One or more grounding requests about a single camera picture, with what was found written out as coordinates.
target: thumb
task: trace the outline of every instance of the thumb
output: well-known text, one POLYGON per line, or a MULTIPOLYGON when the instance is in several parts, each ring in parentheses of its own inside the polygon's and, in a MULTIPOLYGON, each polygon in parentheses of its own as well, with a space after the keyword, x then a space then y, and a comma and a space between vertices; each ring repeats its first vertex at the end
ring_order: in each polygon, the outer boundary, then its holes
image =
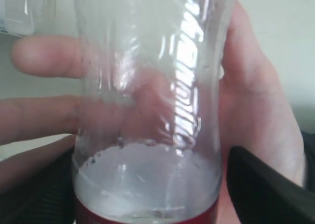
POLYGON ((260 91, 278 82, 277 74, 255 37, 245 9, 237 1, 227 33, 222 66, 229 86, 260 91))

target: finger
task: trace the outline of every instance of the finger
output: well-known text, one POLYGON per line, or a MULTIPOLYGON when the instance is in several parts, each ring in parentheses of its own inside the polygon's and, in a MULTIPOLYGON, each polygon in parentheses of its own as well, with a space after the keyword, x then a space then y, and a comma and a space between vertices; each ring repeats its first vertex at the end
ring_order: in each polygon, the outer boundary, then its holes
POLYGON ((250 19, 236 2, 224 48, 222 66, 225 79, 237 84, 251 84, 257 76, 265 81, 274 70, 255 37, 250 19))
POLYGON ((32 36, 18 40, 11 53, 22 72, 41 77, 81 78, 79 41, 65 36, 32 36))
POLYGON ((35 175, 74 146, 68 136, 44 147, 26 151, 0 162, 0 195, 35 175))
POLYGON ((76 133, 79 105, 75 96, 0 100, 0 145, 76 133))

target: clear plastic bottle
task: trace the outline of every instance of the clear plastic bottle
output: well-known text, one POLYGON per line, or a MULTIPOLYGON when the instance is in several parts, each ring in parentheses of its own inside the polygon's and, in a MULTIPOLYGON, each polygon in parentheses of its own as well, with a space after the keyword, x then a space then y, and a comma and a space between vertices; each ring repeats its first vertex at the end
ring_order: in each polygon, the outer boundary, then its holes
POLYGON ((214 224, 234 0, 74 0, 84 94, 77 224, 214 224))
POLYGON ((55 8, 56 0, 0 0, 0 33, 49 33, 55 8))

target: black object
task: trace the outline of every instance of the black object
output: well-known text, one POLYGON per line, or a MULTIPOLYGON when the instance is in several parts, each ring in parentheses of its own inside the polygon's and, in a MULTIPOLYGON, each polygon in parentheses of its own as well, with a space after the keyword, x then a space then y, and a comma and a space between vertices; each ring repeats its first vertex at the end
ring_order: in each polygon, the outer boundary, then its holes
POLYGON ((0 196, 0 224, 73 224, 72 153, 0 196))
POLYGON ((243 147, 230 151, 227 187, 242 224, 315 224, 315 194, 243 147))

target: bottle label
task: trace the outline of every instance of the bottle label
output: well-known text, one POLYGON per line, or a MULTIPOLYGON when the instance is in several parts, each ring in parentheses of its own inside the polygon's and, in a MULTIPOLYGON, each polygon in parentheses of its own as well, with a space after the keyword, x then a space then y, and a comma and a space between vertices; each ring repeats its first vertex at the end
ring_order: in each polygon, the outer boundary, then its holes
POLYGON ((5 27, 5 0, 0 0, 0 33, 8 33, 5 27))

